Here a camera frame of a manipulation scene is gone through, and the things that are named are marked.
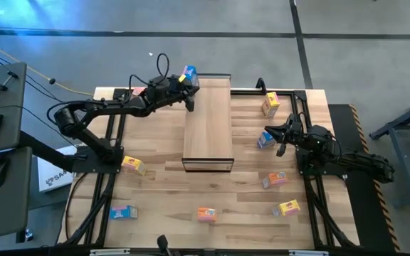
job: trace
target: gray floor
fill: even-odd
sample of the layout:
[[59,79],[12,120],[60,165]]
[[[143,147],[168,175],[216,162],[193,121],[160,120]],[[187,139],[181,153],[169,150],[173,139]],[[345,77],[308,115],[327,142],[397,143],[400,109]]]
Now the gray floor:
[[[297,0],[304,33],[410,34],[410,1]],[[292,33],[288,0],[275,1],[34,1],[0,0],[0,27],[55,28],[87,31],[202,31]],[[304,88],[295,39],[290,38],[74,38],[0,36],[0,49],[76,90],[126,85],[130,74],[156,74],[156,55],[165,52],[171,72],[194,64],[203,73],[231,73],[232,86],[253,87],[263,77],[269,87]],[[410,41],[305,40],[312,84],[325,89],[329,103],[351,103],[366,133],[410,106]],[[85,98],[50,87],[59,98]],[[32,88],[25,107],[45,119],[53,104]],[[23,128],[41,141],[65,146],[33,117]],[[369,142],[372,152],[396,163],[388,138]],[[384,185],[390,202],[406,195],[404,177]],[[36,239],[17,247],[51,245],[58,233],[61,206],[30,212]],[[410,252],[410,206],[391,209],[403,252]],[[47,224],[51,228],[42,230]],[[16,247],[14,237],[0,238],[0,249]]]

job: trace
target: wooden table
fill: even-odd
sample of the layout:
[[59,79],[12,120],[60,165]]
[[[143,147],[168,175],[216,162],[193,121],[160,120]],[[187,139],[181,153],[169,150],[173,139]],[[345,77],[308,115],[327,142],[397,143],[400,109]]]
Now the wooden table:
[[[113,87],[97,87],[94,98],[111,99],[113,90]],[[306,90],[306,93],[312,123],[333,130],[325,91]],[[141,159],[149,171],[146,176],[125,172],[117,175],[112,206],[137,206],[139,218],[109,220],[105,247],[157,247],[157,237],[165,234],[169,246],[177,248],[313,249],[305,187],[296,168],[294,148],[288,146],[285,155],[277,157],[277,146],[266,150],[256,147],[264,126],[285,122],[292,111],[290,99],[280,97],[281,105],[274,119],[263,117],[262,100],[263,96],[231,97],[235,164],[229,174],[184,171],[184,104],[162,108],[146,118],[127,117],[122,143],[125,153]],[[104,137],[107,119],[94,119],[89,129]],[[276,171],[286,172],[289,182],[264,189],[262,179]],[[72,198],[68,218],[71,233],[90,210],[96,176],[85,177]],[[330,215],[347,237],[358,244],[343,181],[334,176],[324,176],[323,180]],[[297,215],[273,216],[273,206],[293,199],[301,207]],[[199,223],[196,217],[199,206],[215,208],[217,221]],[[100,217],[101,213],[96,218],[93,241]],[[325,241],[322,218],[317,221]],[[59,242],[65,240],[64,230],[63,220]]]

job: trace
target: yellow cable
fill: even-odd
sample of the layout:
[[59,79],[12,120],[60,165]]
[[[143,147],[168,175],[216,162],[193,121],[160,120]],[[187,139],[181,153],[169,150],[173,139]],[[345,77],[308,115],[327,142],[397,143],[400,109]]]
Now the yellow cable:
[[[8,53],[4,52],[4,51],[1,50],[1,49],[0,49],[0,53],[2,53],[2,54],[4,54],[5,56],[11,58],[12,60],[15,60],[16,62],[20,62],[20,60],[15,59],[14,57],[10,56]],[[47,79],[47,80],[50,80],[50,78],[48,78],[46,75],[40,73],[39,71],[33,69],[33,68],[30,67],[30,66],[28,66],[28,69],[31,70],[31,71],[33,71],[34,73],[40,75],[41,77],[43,77],[43,78],[45,78],[45,79]],[[64,90],[67,90],[67,91],[69,91],[69,92],[74,92],[74,93],[78,93],[78,94],[82,94],[82,95],[94,96],[93,94],[91,94],[91,93],[89,93],[89,92],[80,92],[80,91],[77,91],[77,90],[72,90],[72,89],[70,89],[69,87],[66,87],[66,86],[60,84],[59,82],[55,82],[55,85],[57,85],[57,86],[63,88]]]

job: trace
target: small box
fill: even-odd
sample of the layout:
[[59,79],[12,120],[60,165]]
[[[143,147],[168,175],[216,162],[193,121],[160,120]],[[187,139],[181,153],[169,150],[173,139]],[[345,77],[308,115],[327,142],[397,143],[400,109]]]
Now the small box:
[[132,95],[139,96],[139,94],[145,90],[145,87],[133,87],[132,88]]
[[138,218],[138,210],[134,206],[117,206],[110,209],[110,218],[112,220],[119,218]]
[[121,168],[142,176],[144,176],[147,172],[147,166],[145,166],[142,161],[130,156],[125,156],[125,158],[122,160]]
[[216,210],[211,208],[199,207],[199,213],[197,215],[199,221],[203,222],[215,222]]
[[262,110],[265,117],[274,117],[279,105],[280,103],[276,92],[267,93],[262,103]]
[[279,174],[268,174],[263,180],[263,188],[268,188],[274,185],[285,183],[288,180],[288,177],[285,175],[285,172],[281,171]]
[[286,215],[294,215],[300,211],[300,206],[297,203],[297,200],[292,200],[287,203],[281,203],[273,208],[273,215],[274,216],[286,216]]
[[193,65],[184,66],[183,75],[186,76],[186,79],[189,80],[193,86],[199,86],[196,67]]
[[266,149],[276,144],[276,140],[267,132],[262,132],[261,136],[257,140],[257,147],[259,149]]

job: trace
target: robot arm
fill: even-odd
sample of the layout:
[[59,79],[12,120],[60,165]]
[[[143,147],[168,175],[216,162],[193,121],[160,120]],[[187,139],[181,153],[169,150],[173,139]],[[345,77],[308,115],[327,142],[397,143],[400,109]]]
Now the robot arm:
[[286,123],[280,126],[266,126],[265,130],[280,143],[276,153],[282,156],[285,153],[286,144],[295,145],[305,153],[305,165],[311,167],[304,171],[303,175],[312,175],[314,170],[322,169],[326,164],[343,166],[345,170],[337,173],[328,171],[327,174],[344,175],[346,171],[362,171],[371,178],[381,182],[393,182],[394,169],[383,156],[368,154],[363,151],[351,151],[344,153],[340,143],[335,140],[333,134],[324,127],[314,125],[309,132],[303,132],[303,124],[297,121],[293,114]]
[[[172,75],[166,79],[157,77],[150,80],[141,93],[132,97],[129,90],[122,98],[116,100],[84,100],[68,102],[53,115],[60,133],[79,139],[88,145],[104,162],[114,162],[119,159],[114,154],[114,148],[106,139],[97,138],[86,127],[91,121],[101,115],[130,114],[134,117],[147,117],[161,107],[185,102],[188,111],[194,111],[193,96],[199,91],[199,86],[193,86],[188,80]],[[85,116],[79,118],[77,111],[83,111]]]

